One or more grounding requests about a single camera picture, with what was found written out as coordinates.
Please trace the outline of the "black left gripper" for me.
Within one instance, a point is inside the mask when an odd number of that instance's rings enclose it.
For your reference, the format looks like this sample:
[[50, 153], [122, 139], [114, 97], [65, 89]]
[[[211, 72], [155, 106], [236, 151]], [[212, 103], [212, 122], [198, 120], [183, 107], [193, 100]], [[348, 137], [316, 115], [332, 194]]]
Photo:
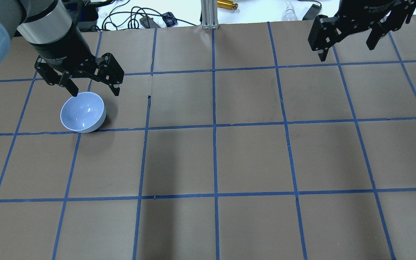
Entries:
[[94, 57], [75, 25], [71, 25], [68, 32], [54, 42], [31, 45], [39, 54], [34, 68], [47, 84], [65, 88], [76, 97], [79, 89], [71, 77], [89, 78], [106, 84], [115, 96], [119, 96], [124, 70], [111, 53]]

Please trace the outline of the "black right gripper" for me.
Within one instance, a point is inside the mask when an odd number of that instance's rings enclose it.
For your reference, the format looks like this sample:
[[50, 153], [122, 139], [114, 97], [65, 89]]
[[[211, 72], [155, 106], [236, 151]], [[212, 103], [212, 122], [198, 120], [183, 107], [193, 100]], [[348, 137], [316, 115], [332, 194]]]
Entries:
[[324, 62], [336, 43], [369, 29], [369, 23], [360, 19], [380, 19], [389, 13], [386, 21], [377, 21], [372, 26], [366, 45], [369, 50], [374, 50], [388, 32], [398, 31], [403, 24], [409, 24], [415, 9], [416, 0], [341, 0], [336, 16], [317, 15], [314, 18], [308, 43]]

